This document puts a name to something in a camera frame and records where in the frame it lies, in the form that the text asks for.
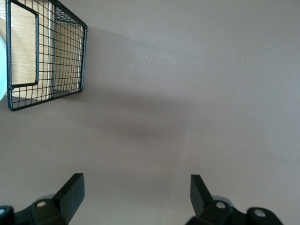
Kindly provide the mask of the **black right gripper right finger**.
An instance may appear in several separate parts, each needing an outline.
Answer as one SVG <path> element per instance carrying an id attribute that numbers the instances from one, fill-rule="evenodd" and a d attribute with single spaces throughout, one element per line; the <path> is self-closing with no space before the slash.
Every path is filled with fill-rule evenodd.
<path id="1" fill-rule="evenodd" d="M 228 202 L 215 200 L 200 175 L 191 175 L 190 200 L 195 216 L 188 225 L 245 225 L 247 217 Z"/>

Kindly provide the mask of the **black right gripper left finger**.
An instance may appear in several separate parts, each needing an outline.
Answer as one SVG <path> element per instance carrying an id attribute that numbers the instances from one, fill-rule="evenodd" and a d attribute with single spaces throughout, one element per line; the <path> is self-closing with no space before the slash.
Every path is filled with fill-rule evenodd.
<path id="1" fill-rule="evenodd" d="M 30 206 L 33 225 L 67 225 L 84 200 L 84 174 L 75 173 L 51 198 L 42 198 Z"/>

